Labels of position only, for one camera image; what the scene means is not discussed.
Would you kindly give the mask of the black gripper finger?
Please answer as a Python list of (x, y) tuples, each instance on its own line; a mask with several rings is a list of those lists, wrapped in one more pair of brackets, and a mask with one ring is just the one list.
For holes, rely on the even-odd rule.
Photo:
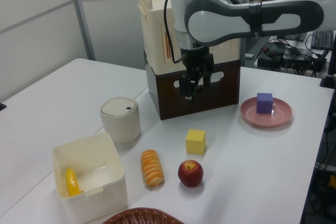
[(211, 86), (211, 76), (212, 70), (205, 68), (203, 73), (203, 86), (205, 89), (209, 89)]
[(196, 82), (188, 75), (182, 75), (179, 78), (180, 95), (183, 96), (189, 105), (195, 105), (194, 91)]

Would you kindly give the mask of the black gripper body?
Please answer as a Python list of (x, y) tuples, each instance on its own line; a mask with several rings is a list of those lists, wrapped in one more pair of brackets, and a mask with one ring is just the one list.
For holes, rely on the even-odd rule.
[(211, 76), (214, 72), (213, 54), (208, 47), (196, 49), (181, 49), (182, 63), (186, 67), (187, 75), (191, 78)]

